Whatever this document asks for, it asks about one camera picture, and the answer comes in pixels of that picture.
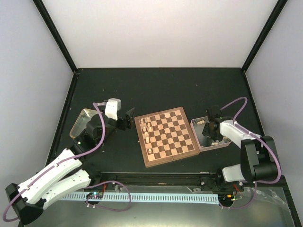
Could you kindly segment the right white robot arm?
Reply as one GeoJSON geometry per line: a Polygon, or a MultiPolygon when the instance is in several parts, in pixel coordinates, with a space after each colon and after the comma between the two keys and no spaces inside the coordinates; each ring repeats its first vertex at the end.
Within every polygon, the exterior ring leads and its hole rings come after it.
{"type": "Polygon", "coordinates": [[[202,134],[213,141],[227,137],[240,148],[240,163],[219,171],[221,175],[215,179],[219,190],[227,190],[235,181],[275,184],[280,180],[282,171],[272,137],[255,134],[229,117],[208,117],[202,134]]]}

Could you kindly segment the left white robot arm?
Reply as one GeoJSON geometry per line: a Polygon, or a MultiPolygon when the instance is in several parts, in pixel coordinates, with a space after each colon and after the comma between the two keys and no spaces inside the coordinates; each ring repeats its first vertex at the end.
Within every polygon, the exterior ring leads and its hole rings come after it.
{"type": "Polygon", "coordinates": [[[116,130],[130,129],[134,109],[125,117],[113,119],[95,106],[97,114],[87,122],[86,128],[73,140],[72,146],[40,172],[20,184],[11,183],[5,189],[9,205],[22,225],[38,219],[55,201],[79,189],[96,189],[115,180],[102,181],[101,173],[88,166],[86,161],[116,130]]]}

